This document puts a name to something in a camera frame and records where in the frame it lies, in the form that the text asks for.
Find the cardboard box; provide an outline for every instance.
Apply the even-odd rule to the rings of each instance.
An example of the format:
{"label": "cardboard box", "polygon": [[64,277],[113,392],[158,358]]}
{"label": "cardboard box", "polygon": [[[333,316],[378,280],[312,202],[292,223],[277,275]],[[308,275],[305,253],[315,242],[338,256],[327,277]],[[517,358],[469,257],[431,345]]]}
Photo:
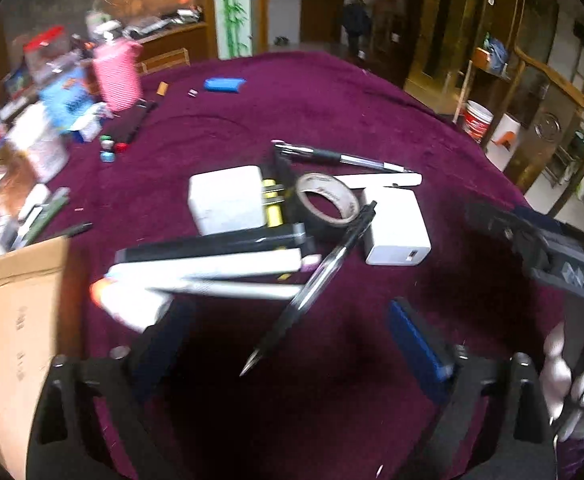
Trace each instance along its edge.
{"label": "cardboard box", "polygon": [[0,462],[25,480],[29,432],[51,359],[81,355],[87,291],[67,238],[0,256]]}

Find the charger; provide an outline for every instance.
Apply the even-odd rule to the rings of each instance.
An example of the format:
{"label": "charger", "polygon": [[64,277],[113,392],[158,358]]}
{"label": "charger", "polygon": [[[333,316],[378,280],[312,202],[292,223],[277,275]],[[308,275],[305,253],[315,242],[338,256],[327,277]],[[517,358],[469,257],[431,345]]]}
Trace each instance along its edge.
{"label": "charger", "polygon": [[413,191],[366,187],[363,204],[376,200],[376,216],[363,239],[365,262],[379,266],[414,266],[431,249],[425,222]]}

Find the paint bucket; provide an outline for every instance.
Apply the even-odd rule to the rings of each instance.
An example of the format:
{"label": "paint bucket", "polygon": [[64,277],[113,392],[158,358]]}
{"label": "paint bucket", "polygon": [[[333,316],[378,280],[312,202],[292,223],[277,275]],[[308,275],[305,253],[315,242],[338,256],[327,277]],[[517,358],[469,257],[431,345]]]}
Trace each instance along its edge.
{"label": "paint bucket", "polygon": [[474,140],[479,140],[485,135],[493,117],[491,111],[474,101],[467,102],[463,115],[466,119],[463,130]]}
{"label": "paint bucket", "polygon": [[494,130],[494,135],[492,136],[492,142],[501,145],[506,142],[512,144],[517,138],[518,131],[521,124],[514,120],[509,115],[505,114],[499,123],[499,126]]}

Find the pink container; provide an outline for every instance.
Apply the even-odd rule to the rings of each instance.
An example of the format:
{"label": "pink container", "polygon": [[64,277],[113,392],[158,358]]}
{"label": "pink container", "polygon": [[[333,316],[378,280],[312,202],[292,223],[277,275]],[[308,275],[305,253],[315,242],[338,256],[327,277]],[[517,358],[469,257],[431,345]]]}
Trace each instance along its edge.
{"label": "pink container", "polygon": [[101,95],[113,112],[133,106],[142,96],[136,58],[142,45],[120,38],[94,50],[94,71]]}

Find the purple tablecloth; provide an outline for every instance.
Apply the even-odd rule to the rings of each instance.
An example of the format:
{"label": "purple tablecloth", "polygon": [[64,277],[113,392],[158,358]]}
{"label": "purple tablecloth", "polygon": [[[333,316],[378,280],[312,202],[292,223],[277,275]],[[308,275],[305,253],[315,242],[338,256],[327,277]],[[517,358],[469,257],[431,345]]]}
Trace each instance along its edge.
{"label": "purple tablecloth", "polygon": [[[205,92],[211,76],[247,82],[238,94]],[[127,152],[104,164],[96,142],[76,145],[52,183],[69,186],[72,201],[49,232],[94,222],[75,239],[89,252],[92,280],[118,249],[196,234],[189,177],[258,164],[270,139],[418,171],[423,183],[414,191],[432,245],[417,267],[371,267],[350,256],[313,309],[244,378],[241,367],[284,304],[197,298],[196,327],[153,409],[157,438],[195,478],[391,478],[436,412],[390,338],[387,306],[395,296],[475,354],[523,351],[542,364],[543,339],[561,318],[560,295],[524,278],[515,256],[466,227],[469,199],[526,204],[469,137],[401,89],[326,54],[266,54],[160,72],[142,80],[148,98],[162,80],[169,90]],[[187,95],[192,88],[195,98]],[[90,356],[135,336],[86,304]],[[133,475],[115,435],[104,433],[122,472]],[[475,424],[451,474],[466,466],[476,433]]]}

